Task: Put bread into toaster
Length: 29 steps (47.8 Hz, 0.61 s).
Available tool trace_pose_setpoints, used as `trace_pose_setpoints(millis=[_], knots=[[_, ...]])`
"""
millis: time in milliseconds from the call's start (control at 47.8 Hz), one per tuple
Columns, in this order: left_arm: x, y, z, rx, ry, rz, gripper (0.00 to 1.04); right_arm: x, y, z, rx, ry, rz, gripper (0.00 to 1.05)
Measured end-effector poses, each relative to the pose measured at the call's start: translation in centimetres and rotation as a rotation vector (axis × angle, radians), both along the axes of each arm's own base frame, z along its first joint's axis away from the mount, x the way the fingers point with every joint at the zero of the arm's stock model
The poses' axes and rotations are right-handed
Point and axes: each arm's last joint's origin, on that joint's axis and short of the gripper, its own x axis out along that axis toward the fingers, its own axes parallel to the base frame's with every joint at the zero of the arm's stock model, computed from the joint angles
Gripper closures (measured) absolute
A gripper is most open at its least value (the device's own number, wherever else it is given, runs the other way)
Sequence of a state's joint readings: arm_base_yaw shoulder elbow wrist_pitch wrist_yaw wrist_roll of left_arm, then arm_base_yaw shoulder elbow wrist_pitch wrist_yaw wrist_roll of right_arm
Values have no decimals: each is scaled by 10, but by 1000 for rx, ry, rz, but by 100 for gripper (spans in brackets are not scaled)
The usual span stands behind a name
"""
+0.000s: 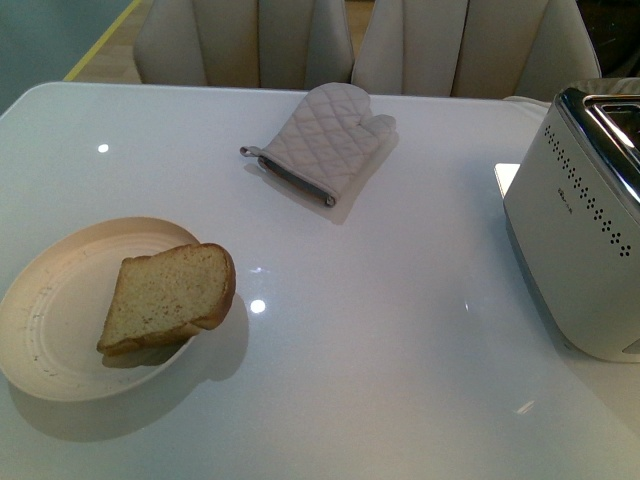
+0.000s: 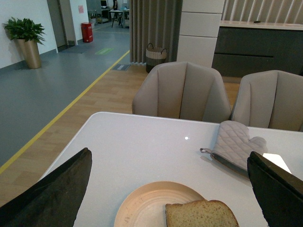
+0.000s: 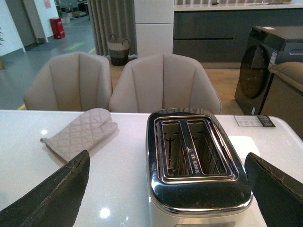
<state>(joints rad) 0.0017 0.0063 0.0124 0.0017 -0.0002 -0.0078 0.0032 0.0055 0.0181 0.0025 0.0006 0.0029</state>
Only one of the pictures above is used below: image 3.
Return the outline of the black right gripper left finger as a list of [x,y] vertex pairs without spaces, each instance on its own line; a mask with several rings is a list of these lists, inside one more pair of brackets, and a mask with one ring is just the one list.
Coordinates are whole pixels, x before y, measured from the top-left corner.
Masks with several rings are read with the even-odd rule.
[[89,179],[90,156],[80,152],[0,212],[2,227],[72,227]]

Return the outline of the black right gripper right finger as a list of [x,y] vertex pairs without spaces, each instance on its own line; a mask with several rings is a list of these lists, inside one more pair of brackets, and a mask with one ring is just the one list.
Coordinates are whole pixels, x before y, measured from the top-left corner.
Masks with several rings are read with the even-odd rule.
[[268,227],[303,225],[303,184],[271,163],[249,153],[245,170]]

